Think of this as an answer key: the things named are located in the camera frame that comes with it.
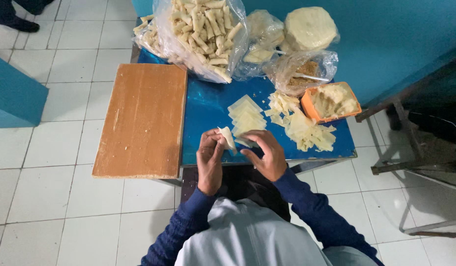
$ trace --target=navy blue sweater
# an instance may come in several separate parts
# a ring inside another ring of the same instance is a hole
[[[328,205],[328,197],[324,194],[312,193],[310,186],[300,181],[287,168],[284,175],[273,184],[280,191],[285,201],[292,203],[292,210],[308,226],[323,247],[353,247],[384,266],[375,256],[377,250],[369,245],[364,236],[359,234],[341,215]],[[197,232],[208,229],[208,213],[216,197],[204,195],[198,188],[192,196],[179,205],[166,226],[149,247],[148,254],[142,257],[142,266],[174,265],[177,254],[184,242]]]

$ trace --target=plastic spoon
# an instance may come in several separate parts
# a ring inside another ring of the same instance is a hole
[[[308,75],[303,75],[301,73],[294,73],[294,77],[295,78],[309,78],[309,79],[312,79],[312,80],[319,80],[319,81],[324,81],[324,82],[329,82],[330,81],[328,79],[312,77],[312,76],[308,76]]]

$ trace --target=clear plastic bag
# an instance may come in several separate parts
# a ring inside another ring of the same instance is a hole
[[[264,76],[264,66],[278,58],[276,47],[284,41],[284,23],[267,10],[254,10],[247,17],[249,48],[238,62],[233,74],[237,81]]]
[[[182,3],[191,3],[191,1],[181,0]],[[246,12],[241,0],[226,0],[226,5],[229,6],[233,16],[232,25],[242,24],[242,28],[232,39],[234,45],[231,47],[231,54],[228,58],[226,74],[231,77],[236,64],[241,56],[246,52],[248,40],[248,24],[246,20]],[[185,48],[184,44],[177,38],[173,32],[171,0],[154,0],[153,3],[154,15],[157,18],[157,33],[159,42],[163,48],[163,54],[168,59],[169,63],[173,63],[182,69],[191,70],[201,80],[228,83],[226,78],[223,78],[214,70],[209,69],[207,64],[201,62],[197,55]]]
[[[287,14],[284,24],[280,49],[286,53],[323,50],[340,39],[335,22],[321,7],[296,9]]]
[[[318,64],[314,76],[328,81],[289,85],[296,71],[308,61]],[[334,51],[296,51],[279,57],[275,64],[267,65],[264,70],[277,90],[289,96],[301,97],[307,88],[330,82],[336,74],[337,65],[338,55]]]
[[[167,58],[161,44],[159,43],[155,18],[149,22],[148,26],[135,32],[135,34],[136,36],[132,40],[139,46],[139,48],[144,47],[146,50],[159,56],[160,58]]]

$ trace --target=wooden board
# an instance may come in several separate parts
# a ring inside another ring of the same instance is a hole
[[[178,178],[187,72],[120,64],[92,176]]]

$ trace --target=black shoe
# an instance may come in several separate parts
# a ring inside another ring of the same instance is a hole
[[[39,30],[39,24],[27,21],[19,17],[15,17],[12,21],[0,24],[24,32],[37,32]]]

